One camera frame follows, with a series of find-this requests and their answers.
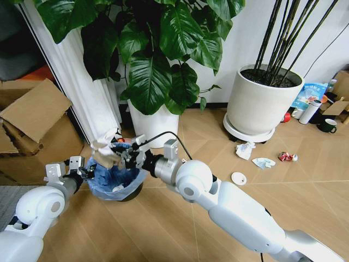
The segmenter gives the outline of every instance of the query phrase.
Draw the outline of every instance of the white bottle cap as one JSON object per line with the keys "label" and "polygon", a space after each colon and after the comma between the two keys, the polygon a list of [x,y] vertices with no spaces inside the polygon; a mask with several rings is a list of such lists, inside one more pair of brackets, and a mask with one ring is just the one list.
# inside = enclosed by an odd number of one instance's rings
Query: white bottle cap
{"label": "white bottle cap", "polygon": [[311,102],[311,105],[313,106],[320,106],[322,103],[320,100],[314,100],[313,102]]}

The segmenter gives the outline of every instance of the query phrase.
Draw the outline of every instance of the potted plant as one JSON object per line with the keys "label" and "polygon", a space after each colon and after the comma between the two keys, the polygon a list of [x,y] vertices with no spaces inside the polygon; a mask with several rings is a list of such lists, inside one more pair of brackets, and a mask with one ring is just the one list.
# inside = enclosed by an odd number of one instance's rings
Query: potted plant
{"label": "potted plant", "polygon": [[257,61],[253,65],[242,67],[237,72],[233,85],[227,117],[238,131],[247,135],[263,135],[280,123],[304,84],[304,79],[291,69],[337,1],[334,0],[329,5],[287,69],[283,68],[284,62],[319,0],[308,0],[298,19],[295,17],[300,0],[286,0],[281,27],[269,63],[263,64],[264,53],[282,2],[275,1]]}
{"label": "potted plant", "polygon": [[[20,3],[23,0],[10,0]],[[245,0],[33,0],[54,41],[60,43],[74,28],[81,28],[83,60],[93,80],[122,77],[116,73],[119,55],[129,65],[128,100],[137,134],[148,137],[177,132],[178,115],[201,98],[197,75],[188,59],[212,68],[222,59],[222,43],[232,28],[231,19]],[[120,12],[111,17],[111,8]],[[156,140],[151,146],[162,146]]]}

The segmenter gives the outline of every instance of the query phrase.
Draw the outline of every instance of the electric cable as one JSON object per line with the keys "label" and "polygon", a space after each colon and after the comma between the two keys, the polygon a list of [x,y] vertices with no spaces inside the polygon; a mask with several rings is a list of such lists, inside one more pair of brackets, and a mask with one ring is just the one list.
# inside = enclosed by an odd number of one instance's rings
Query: electric cable
{"label": "electric cable", "polygon": [[315,59],[315,61],[311,64],[310,68],[306,72],[304,78],[308,75],[309,71],[311,70],[312,66],[316,63],[316,61],[323,55],[323,53],[326,52],[326,50],[337,40],[338,37],[344,32],[344,30],[349,26],[349,23],[343,28],[343,30],[333,39],[333,41],[322,51],[322,53]]}
{"label": "electric cable", "polygon": [[144,146],[144,145],[146,145],[146,144],[148,144],[148,143],[150,143],[150,142],[152,142],[153,140],[155,140],[155,139],[157,139],[157,138],[159,138],[159,137],[161,137],[162,135],[165,135],[165,134],[172,134],[172,135],[174,135],[174,136],[178,139],[178,141],[180,142],[180,144],[182,145],[183,149],[185,150],[185,152],[186,152],[186,154],[188,155],[188,157],[190,158],[190,160],[192,160],[191,155],[189,154],[188,150],[185,148],[185,146],[184,146],[183,142],[181,141],[181,139],[178,137],[178,135],[176,135],[174,132],[171,132],[171,131],[166,131],[166,132],[163,132],[163,133],[161,133],[161,134],[158,134],[158,135],[154,136],[153,138],[151,138],[151,139],[145,141],[144,143],[142,143],[142,144],[140,145],[140,147],[141,147],[141,146]]}

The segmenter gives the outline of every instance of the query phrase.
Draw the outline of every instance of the plant pot saucer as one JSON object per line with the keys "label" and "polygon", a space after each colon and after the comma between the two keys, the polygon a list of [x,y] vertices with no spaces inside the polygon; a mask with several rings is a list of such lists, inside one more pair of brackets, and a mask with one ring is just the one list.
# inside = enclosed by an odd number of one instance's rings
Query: plant pot saucer
{"label": "plant pot saucer", "polygon": [[266,132],[259,135],[247,135],[247,134],[241,133],[240,131],[236,130],[235,127],[230,123],[227,117],[227,114],[225,114],[224,116],[223,125],[225,129],[236,138],[243,141],[251,141],[254,143],[261,143],[261,142],[268,141],[275,132],[275,128],[273,128],[270,132]]}

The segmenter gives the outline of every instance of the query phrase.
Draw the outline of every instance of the gray carpet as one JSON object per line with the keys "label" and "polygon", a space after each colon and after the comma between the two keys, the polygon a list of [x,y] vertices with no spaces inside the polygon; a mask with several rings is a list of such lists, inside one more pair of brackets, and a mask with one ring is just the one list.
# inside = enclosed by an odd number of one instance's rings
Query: gray carpet
{"label": "gray carpet", "polygon": [[11,221],[18,200],[36,186],[0,186],[0,232]]}

